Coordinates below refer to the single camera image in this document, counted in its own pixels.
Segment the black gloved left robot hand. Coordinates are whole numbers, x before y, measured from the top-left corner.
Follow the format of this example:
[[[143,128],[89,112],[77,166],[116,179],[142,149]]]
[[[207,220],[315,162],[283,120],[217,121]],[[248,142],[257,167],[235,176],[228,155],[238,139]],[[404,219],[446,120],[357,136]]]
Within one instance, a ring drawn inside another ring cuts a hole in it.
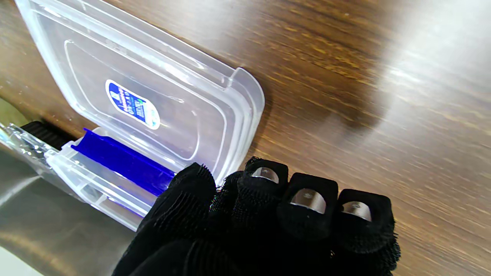
[[[193,163],[159,195],[113,276],[391,276],[391,200],[252,157],[217,189]]]

